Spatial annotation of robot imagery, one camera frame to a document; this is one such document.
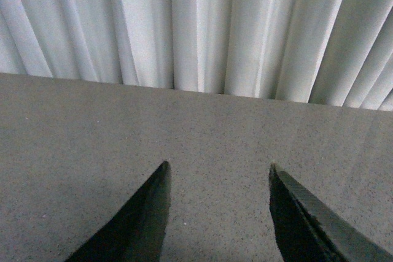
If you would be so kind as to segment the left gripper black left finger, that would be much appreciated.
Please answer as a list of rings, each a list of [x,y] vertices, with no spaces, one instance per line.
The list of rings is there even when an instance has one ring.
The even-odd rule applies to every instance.
[[[162,162],[121,209],[67,261],[159,261],[171,205],[171,166]]]

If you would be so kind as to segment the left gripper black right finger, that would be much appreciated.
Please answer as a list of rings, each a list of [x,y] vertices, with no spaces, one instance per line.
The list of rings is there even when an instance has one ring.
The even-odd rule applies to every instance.
[[[392,261],[277,164],[269,171],[270,213],[284,261]]]

